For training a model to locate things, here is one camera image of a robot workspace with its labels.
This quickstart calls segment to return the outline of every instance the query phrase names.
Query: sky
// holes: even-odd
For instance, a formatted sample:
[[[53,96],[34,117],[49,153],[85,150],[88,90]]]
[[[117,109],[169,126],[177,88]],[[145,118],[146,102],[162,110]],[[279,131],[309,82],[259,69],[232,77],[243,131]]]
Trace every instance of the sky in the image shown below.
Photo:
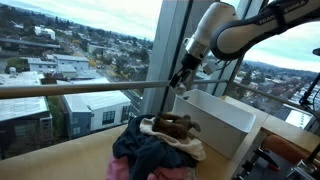
[[[222,0],[235,7],[239,0]],[[76,23],[153,40],[162,0],[0,0]],[[320,22],[303,24],[252,47],[245,60],[319,72]]]

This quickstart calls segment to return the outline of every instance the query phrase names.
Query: wooden table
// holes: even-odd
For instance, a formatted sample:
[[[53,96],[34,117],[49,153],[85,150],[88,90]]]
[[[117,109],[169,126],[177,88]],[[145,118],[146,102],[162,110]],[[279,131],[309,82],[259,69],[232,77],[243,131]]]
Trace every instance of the wooden table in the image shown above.
[[[252,131],[232,159],[227,159],[204,144],[207,158],[197,167],[200,180],[224,180],[233,173],[260,131],[278,134],[306,152],[311,152],[320,137],[294,127],[282,120],[230,97],[222,99],[256,115]],[[14,158],[0,161],[0,178],[5,180],[87,180],[104,179],[112,144],[127,126],[54,145]]]

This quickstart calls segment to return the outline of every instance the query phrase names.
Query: city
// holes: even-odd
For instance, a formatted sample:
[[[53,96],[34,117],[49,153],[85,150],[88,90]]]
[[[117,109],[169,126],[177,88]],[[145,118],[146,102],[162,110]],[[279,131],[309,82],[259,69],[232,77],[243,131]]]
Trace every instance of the city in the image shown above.
[[[145,81],[152,48],[146,38],[0,4],[3,86]],[[234,82],[298,103],[315,76],[244,60]],[[310,96],[315,109],[320,107],[319,89]],[[143,89],[133,89],[0,100],[0,139],[6,139],[0,142],[1,159],[127,123],[140,114],[142,95]],[[284,121],[293,112],[238,87],[226,95]],[[301,114],[307,123],[311,116]]]

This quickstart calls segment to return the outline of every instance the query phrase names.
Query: blue cloth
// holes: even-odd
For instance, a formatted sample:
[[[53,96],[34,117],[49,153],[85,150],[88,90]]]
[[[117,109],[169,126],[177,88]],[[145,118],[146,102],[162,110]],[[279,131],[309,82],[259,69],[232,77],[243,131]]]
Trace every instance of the blue cloth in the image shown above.
[[[140,132],[143,118],[151,119],[154,115],[142,115],[132,119],[127,129],[113,144],[116,158],[127,156],[130,180],[147,179],[158,167],[196,167],[197,161],[191,155],[180,151],[155,136]]]

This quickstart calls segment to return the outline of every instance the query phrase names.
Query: pile of clothes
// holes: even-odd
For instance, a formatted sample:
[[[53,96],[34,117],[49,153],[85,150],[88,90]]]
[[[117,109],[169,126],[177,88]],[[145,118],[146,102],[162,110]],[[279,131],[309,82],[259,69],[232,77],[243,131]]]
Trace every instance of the pile of clothes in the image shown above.
[[[168,117],[179,119],[170,122]],[[158,114],[132,119],[113,144],[106,179],[196,179],[194,168],[206,154],[201,141],[188,133],[192,127],[199,130],[189,116]]]

